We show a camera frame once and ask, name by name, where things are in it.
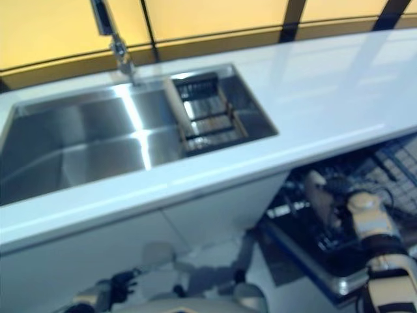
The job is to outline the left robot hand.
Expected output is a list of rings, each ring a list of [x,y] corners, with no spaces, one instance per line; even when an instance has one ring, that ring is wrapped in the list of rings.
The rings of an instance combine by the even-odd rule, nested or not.
[[[137,285],[134,279],[141,274],[139,269],[131,269],[117,273],[111,277],[111,304],[123,303],[134,293],[132,289]]]

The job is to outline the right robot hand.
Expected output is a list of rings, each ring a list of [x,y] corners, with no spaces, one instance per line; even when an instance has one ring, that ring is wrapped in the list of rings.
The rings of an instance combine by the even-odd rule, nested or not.
[[[331,208],[346,206],[353,192],[353,185],[345,177],[332,177],[326,181],[324,190],[331,196]]]

